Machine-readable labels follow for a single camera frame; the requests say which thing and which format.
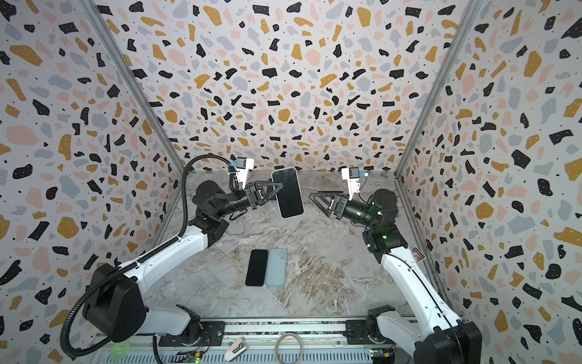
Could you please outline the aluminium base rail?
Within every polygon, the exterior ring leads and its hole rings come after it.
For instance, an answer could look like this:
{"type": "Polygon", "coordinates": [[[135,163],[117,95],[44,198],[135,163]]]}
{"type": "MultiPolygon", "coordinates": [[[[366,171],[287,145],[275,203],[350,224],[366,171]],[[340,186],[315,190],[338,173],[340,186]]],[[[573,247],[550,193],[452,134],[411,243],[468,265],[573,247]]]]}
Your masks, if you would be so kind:
{"type": "Polygon", "coordinates": [[[113,361],[108,344],[89,358],[90,363],[416,363],[396,344],[350,345],[343,336],[345,321],[367,316],[303,318],[213,318],[225,321],[221,346],[204,349],[159,347],[157,339],[135,336],[127,342],[130,353],[113,361]],[[224,359],[228,347],[244,338],[247,350],[232,362],[224,359]]]}

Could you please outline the black phone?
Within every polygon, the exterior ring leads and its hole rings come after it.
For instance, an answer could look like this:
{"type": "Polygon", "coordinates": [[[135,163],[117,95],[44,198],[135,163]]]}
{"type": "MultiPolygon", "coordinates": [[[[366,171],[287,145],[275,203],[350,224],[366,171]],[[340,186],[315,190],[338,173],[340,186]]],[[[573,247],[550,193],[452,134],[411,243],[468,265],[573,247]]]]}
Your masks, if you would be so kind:
{"type": "Polygon", "coordinates": [[[274,183],[283,187],[276,193],[277,204],[282,218],[293,218],[304,213],[303,197],[299,176],[294,167],[282,168],[271,173],[274,183]]]}

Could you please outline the green tape roll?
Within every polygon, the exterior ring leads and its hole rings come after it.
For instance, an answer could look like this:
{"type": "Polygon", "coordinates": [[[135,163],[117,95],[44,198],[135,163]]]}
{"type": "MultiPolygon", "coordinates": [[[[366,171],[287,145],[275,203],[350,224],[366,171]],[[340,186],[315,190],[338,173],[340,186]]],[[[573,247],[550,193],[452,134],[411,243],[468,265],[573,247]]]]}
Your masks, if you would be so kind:
{"type": "Polygon", "coordinates": [[[127,342],[122,342],[115,344],[110,352],[110,359],[113,361],[124,360],[126,356],[130,353],[130,344],[127,342]]]}

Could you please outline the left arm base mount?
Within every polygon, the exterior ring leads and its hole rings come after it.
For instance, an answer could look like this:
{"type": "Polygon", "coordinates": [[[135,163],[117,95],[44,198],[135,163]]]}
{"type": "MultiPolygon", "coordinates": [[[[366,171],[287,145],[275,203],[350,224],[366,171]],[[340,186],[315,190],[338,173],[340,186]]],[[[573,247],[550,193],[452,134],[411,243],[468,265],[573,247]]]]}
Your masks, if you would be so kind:
{"type": "Polygon", "coordinates": [[[185,332],[180,335],[162,335],[159,338],[159,347],[180,347],[204,349],[206,347],[221,346],[226,322],[201,321],[189,324],[185,332]]]}

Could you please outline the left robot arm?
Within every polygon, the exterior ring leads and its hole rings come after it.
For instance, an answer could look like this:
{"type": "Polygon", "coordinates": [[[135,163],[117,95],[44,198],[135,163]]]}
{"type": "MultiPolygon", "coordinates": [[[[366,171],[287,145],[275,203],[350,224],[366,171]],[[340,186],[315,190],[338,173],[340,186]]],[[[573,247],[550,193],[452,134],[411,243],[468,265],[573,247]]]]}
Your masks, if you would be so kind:
{"type": "Polygon", "coordinates": [[[133,335],[171,335],[182,345],[194,344],[202,332],[200,316],[185,306],[148,307],[145,294],[178,265],[218,242],[229,226],[227,216],[237,218],[263,206],[282,189],[280,182],[257,181],[227,194],[211,180],[201,183],[192,198],[196,214],[186,218],[185,229],[130,262],[96,271],[92,284],[105,284],[84,303],[83,318],[115,343],[133,335]]]}

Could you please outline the light blue case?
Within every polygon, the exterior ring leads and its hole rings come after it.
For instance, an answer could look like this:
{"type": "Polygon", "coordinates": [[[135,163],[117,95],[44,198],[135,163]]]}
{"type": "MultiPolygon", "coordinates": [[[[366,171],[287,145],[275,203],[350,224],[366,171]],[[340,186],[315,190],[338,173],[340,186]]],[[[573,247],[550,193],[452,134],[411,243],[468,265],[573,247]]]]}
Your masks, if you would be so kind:
{"type": "Polygon", "coordinates": [[[282,287],[286,281],[287,249],[273,249],[269,252],[265,285],[282,287]]]}

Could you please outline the white pink small device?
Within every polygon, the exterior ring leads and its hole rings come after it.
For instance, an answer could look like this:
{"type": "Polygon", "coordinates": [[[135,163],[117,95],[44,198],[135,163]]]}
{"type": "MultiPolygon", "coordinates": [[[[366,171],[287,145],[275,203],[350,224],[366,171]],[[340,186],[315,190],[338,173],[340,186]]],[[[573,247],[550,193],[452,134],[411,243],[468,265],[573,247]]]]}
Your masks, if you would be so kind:
{"type": "Polygon", "coordinates": [[[224,359],[227,362],[232,362],[239,356],[241,356],[247,350],[244,338],[238,338],[234,341],[230,347],[226,350],[224,354],[224,359]]]}

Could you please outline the colourful printed card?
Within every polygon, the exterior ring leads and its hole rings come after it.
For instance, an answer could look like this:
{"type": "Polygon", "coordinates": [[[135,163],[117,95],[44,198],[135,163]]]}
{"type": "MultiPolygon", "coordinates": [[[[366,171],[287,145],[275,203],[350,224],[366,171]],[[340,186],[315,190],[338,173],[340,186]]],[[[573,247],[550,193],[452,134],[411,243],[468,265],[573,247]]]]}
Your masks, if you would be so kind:
{"type": "Polygon", "coordinates": [[[417,264],[420,264],[425,259],[427,259],[427,257],[424,255],[424,253],[421,252],[421,250],[418,249],[418,247],[412,247],[410,250],[417,264]]]}

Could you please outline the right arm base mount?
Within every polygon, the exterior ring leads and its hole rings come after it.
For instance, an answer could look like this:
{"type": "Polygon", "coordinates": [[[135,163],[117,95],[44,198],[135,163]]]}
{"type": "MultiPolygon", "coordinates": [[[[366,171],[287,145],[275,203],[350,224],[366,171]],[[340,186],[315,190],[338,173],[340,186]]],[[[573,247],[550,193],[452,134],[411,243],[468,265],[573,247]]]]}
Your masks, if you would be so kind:
{"type": "Polygon", "coordinates": [[[379,333],[375,324],[365,319],[351,319],[345,321],[343,336],[350,345],[392,345],[395,344],[389,338],[379,333]]]}

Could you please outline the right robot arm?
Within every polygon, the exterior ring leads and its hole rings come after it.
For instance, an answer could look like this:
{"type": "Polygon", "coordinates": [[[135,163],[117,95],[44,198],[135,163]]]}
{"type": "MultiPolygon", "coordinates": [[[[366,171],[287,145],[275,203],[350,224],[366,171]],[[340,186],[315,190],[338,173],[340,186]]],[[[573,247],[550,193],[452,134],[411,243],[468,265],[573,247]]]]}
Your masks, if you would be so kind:
{"type": "Polygon", "coordinates": [[[482,333],[447,305],[418,267],[396,226],[399,208],[394,192],[376,190],[365,203],[327,191],[312,193],[309,199],[326,216],[363,226],[365,246],[390,274],[415,314],[416,322],[410,323],[388,306],[369,310],[370,338],[392,341],[416,363],[480,362],[482,333]]]}

